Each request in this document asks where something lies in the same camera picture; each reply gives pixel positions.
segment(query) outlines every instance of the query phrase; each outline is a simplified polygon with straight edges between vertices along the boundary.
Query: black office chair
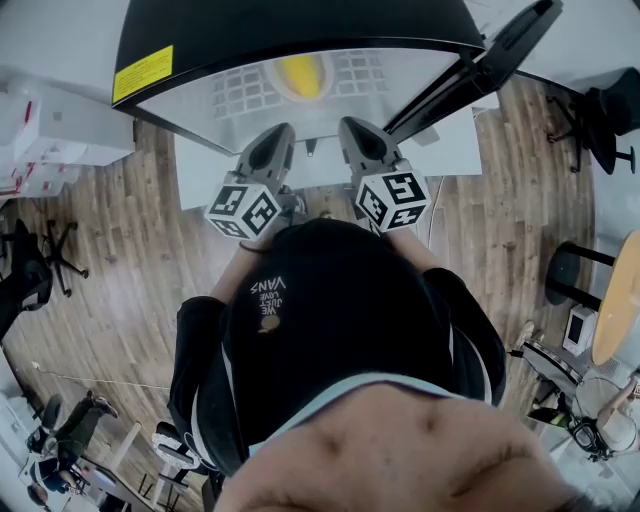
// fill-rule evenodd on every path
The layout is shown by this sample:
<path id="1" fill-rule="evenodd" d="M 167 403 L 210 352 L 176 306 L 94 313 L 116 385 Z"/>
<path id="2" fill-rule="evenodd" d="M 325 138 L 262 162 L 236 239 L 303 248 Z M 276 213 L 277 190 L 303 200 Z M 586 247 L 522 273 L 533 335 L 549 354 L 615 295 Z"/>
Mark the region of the black office chair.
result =
<path id="1" fill-rule="evenodd" d="M 576 166 L 572 172 L 582 168 L 582 149 L 590 149 L 607 174 L 613 174 L 616 160 L 627 160 L 631 172 L 636 172 L 636 155 L 633 147 L 629 153 L 617 150 L 616 135 L 625 135 L 640 128 L 640 73 L 629 68 L 609 89 L 591 89 L 577 98 L 569 109 L 562 101 L 548 97 L 556 103 L 564 117 L 571 124 L 569 132 L 562 135 L 547 135 L 547 141 L 554 144 L 574 137 L 576 142 Z"/>
<path id="2" fill-rule="evenodd" d="M 21 220 L 13 234 L 0 235 L 0 245 L 13 242 L 11 274 L 0 281 L 0 343 L 23 311 L 36 311 L 49 302 L 53 276 L 38 249 L 38 236 Z"/>
<path id="3" fill-rule="evenodd" d="M 87 269 L 80 270 L 76 268 L 74 265 L 72 265 L 67 260 L 65 260 L 64 257 L 62 256 L 62 249 L 64 247 L 64 244 L 67 241 L 69 232 L 71 230 L 76 231 L 78 229 L 78 223 L 77 222 L 68 223 L 65 226 L 64 231 L 62 232 L 62 236 L 60 237 L 60 240 L 58 241 L 56 241 L 56 238 L 53 235 L 53 228 L 55 226 L 56 226 L 55 220 L 47 221 L 47 236 L 45 236 L 44 239 L 45 239 L 45 242 L 47 243 L 47 246 L 49 247 L 49 254 L 47 255 L 46 261 L 47 261 L 47 265 L 49 265 L 50 267 L 53 266 L 53 269 L 56 272 L 56 277 L 58 278 L 58 283 L 62 288 L 62 293 L 64 293 L 67 297 L 71 297 L 71 289 L 67 288 L 64 285 L 64 279 L 62 278 L 62 267 L 66 268 L 67 270 L 70 270 L 75 274 L 82 276 L 84 279 L 87 279 L 89 277 L 89 270 Z"/>

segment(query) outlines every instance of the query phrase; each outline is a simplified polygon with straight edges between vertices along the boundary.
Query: yellow warning label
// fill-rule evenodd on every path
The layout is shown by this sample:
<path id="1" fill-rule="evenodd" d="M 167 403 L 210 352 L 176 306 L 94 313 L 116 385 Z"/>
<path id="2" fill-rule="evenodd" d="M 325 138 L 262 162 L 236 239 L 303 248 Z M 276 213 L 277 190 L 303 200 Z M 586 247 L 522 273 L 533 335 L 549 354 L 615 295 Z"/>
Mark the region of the yellow warning label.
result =
<path id="1" fill-rule="evenodd" d="M 113 84 L 113 102 L 139 91 L 143 87 L 171 76 L 173 45 L 152 53 L 116 73 Z"/>

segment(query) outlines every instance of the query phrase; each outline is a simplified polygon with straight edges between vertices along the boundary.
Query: white box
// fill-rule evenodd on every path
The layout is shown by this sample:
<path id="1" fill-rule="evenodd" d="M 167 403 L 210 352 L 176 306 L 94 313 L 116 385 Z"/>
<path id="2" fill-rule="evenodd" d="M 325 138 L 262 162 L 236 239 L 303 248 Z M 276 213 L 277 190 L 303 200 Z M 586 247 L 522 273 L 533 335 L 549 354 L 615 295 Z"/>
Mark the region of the white box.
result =
<path id="1" fill-rule="evenodd" d="M 15 164 L 11 174 L 0 176 L 0 199 L 57 196 L 65 183 L 75 183 L 79 176 L 79 166 Z"/>
<path id="2" fill-rule="evenodd" d="M 228 238 L 258 240 L 282 208 L 266 185 L 217 187 L 204 218 Z"/>
<path id="3" fill-rule="evenodd" d="M 15 140 L 16 162 L 109 165 L 134 151 L 133 119 L 107 105 L 38 85 Z"/>
<path id="4" fill-rule="evenodd" d="M 419 172 L 397 171 L 363 177 L 356 204 L 385 232 L 417 224 L 431 196 Z"/>

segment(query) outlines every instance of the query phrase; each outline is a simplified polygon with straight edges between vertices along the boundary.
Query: hair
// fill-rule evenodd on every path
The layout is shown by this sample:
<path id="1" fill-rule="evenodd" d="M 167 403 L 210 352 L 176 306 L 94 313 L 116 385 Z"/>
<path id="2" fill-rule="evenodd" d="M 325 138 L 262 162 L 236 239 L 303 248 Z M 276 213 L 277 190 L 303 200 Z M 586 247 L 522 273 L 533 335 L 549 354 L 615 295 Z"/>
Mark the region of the hair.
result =
<path id="1" fill-rule="evenodd" d="M 49 511 L 47 502 L 44 501 L 40 496 L 38 496 L 38 493 L 36 492 L 36 486 L 40 487 L 39 484 L 31 484 L 27 487 L 27 494 L 29 495 L 29 498 L 31 498 L 31 501 L 33 501 L 39 507 L 43 507 L 46 511 Z"/>

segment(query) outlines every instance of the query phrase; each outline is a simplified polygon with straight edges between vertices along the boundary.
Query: wooden floor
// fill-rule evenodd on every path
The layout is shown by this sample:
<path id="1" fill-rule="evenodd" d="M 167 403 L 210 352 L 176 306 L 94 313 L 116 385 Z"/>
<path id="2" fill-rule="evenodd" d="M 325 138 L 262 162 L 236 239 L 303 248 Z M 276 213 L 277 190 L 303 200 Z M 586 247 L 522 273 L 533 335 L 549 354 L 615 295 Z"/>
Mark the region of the wooden floor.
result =
<path id="1" fill-rule="evenodd" d="M 500 93 L 501 109 L 476 120 L 484 175 L 446 178 L 435 210 L 432 249 L 458 272 L 489 314 L 505 344 L 512 343 L 529 318 L 544 329 L 546 342 L 558 346 L 568 307 L 545 304 L 546 264 L 564 240 L 593 243 L 592 177 L 569 172 L 571 146 L 546 142 L 556 131 L 545 101 L 545 86 L 523 78 Z M 161 468 L 151 446 L 166 409 L 173 372 L 176 312 L 185 299 L 206 294 L 234 251 L 200 210 L 179 208 L 172 136 L 153 126 L 137 126 L 137 152 L 111 167 L 87 169 L 59 198 L 21 200 L 8 207 L 9 220 L 21 217 L 44 233 L 46 219 L 59 225 L 77 220 L 68 256 L 91 270 L 87 281 L 73 277 L 69 299 L 55 290 L 51 303 L 25 313 L 7 335 L 7 356 L 19 378 L 44 400 L 65 398 L 64 414 L 92 387 L 121 412 L 102 421 L 89 455 L 104 460 L 134 421 L 143 425 L 121 466 L 137 487 L 143 474 Z M 429 180 L 435 198 L 439 178 Z M 309 210 L 329 209 L 353 218 L 340 187 L 306 191 Z M 428 239 L 428 215 L 419 226 Z M 589 272 L 581 277 L 589 280 Z M 72 381 L 41 373 L 117 383 Z M 521 361 L 509 361 L 503 407 L 514 415 L 527 410 L 535 379 Z M 200 509 L 199 477 L 178 510 Z"/>

